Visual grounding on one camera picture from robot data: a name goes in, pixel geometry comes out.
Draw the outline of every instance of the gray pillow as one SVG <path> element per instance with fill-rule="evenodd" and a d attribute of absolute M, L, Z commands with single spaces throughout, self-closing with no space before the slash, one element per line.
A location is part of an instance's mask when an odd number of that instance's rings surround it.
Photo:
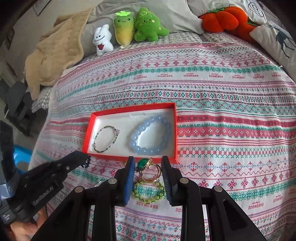
<path fill-rule="evenodd" d="M 170 33 L 181 31 L 204 33 L 202 20 L 190 11 L 186 0 L 104 0 L 93 9 L 82 32 L 81 44 L 84 57 L 96 53 L 96 47 L 92 43 L 96 28 L 109 24 L 111 43 L 117 45 L 113 26 L 115 13 L 126 11 L 136 17 L 141 7 L 146 7 L 154 13 L 160 19 L 161 25 Z"/>

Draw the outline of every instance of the gold ring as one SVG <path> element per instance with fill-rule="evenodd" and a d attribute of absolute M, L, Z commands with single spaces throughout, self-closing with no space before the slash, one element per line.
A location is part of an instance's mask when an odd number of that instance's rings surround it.
<path fill-rule="evenodd" d="M 146 179 L 143 177 L 143 171 L 149 167 L 149 166 L 156 166 L 157 167 L 157 175 L 156 177 L 154 177 L 153 179 Z M 140 173 L 140 177 L 141 179 L 144 181 L 144 182 L 147 182 L 147 183 L 152 183 L 152 182 L 155 182 L 161 175 L 161 168 L 159 165 L 153 163 L 153 159 L 152 157 L 151 158 L 141 158 L 139 161 L 138 161 L 138 164 L 136 166 L 136 169 L 135 169 L 136 172 L 139 172 Z"/>

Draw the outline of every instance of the thin beaded bracelet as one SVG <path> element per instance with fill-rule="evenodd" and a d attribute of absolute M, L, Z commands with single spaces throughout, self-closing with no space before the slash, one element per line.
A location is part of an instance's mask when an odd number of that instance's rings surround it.
<path fill-rule="evenodd" d="M 147 127 L 150 126 L 155 121 L 159 121 L 164 125 L 165 131 L 162 137 L 162 142 L 159 146 L 155 146 L 154 148 L 145 148 L 140 147 L 137 145 L 136 140 L 138 139 L 139 135 L 146 130 Z M 159 155 L 164 149 L 168 147 L 168 141 L 172 134 L 172 125 L 168 122 L 166 117 L 162 117 L 161 115 L 156 115 L 154 117 L 150 117 L 149 119 L 145 120 L 143 124 L 139 125 L 139 127 L 135 130 L 135 132 L 131 135 L 131 141 L 129 146 L 133 149 L 134 153 L 139 155 L 150 155 L 155 156 Z"/>
<path fill-rule="evenodd" d="M 138 193 L 137 189 L 138 189 L 138 186 L 140 184 L 145 184 L 145 182 L 142 181 L 142 180 L 135 183 L 135 186 L 134 186 L 133 190 L 131 191 L 131 194 L 134 195 L 136 197 L 136 199 L 141 200 L 143 203 L 146 203 L 146 204 L 157 202 L 157 200 L 165 198 L 165 188 L 164 188 L 164 186 L 159 181 L 156 181 L 154 183 L 161 190 L 161 193 L 158 196 L 155 196 L 155 197 L 153 197 L 151 199 L 144 199 L 143 197 L 141 197 L 141 195 Z"/>
<path fill-rule="evenodd" d="M 99 150 L 97 150 L 96 149 L 96 138 L 97 138 L 97 136 L 98 136 L 98 134 L 102 131 L 102 130 L 104 130 L 104 129 L 106 129 L 106 128 L 112 128 L 113 130 L 114 130 L 114 132 L 115 132 L 115 138 L 114 138 L 114 141 L 112 141 L 112 143 L 105 149 L 105 150 L 103 150 L 103 151 L 99 151 Z M 120 130 L 119 129 L 116 129 L 115 127 L 113 127 L 113 126 L 104 126 L 102 129 L 100 129 L 98 132 L 97 132 L 97 134 L 96 134 L 96 136 L 95 136 L 95 138 L 94 138 L 94 143 L 93 143 L 93 147 L 94 147 L 94 150 L 97 152 L 97 153 L 102 153 L 102 152 L 105 152 L 105 151 L 107 151 L 114 143 L 115 143 L 115 141 L 117 140 L 117 137 L 118 137 L 118 135 L 119 135 L 119 132 L 120 132 Z"/>

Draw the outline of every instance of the tan blanket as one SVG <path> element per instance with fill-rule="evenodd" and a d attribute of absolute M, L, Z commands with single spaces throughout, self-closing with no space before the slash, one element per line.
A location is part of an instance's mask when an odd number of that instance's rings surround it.
<path fill-rule="evenodd" d="M 92 9 L 59 16 L 51 31 L 40 38 L 25 62 L 25 75 L 33 100 L 38 99 L 40 84 L 53 86 L 63 71 L 84 55 L 81 33 Z"/>

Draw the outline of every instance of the human hand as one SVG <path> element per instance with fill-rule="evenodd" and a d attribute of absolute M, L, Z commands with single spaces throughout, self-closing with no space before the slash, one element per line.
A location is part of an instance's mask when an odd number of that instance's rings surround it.
<path fill-rule="evenodd" d="M 30 241 L 29 236 L 33 236 L 47 219 L 45 207 L 40 209 L 38 214 L 39 218 L 36 220 L 36 224 L 15 221 L 10 225 L 10 228 L 15 237 L 14 239 L 12 239 L 13 241 Z"/>

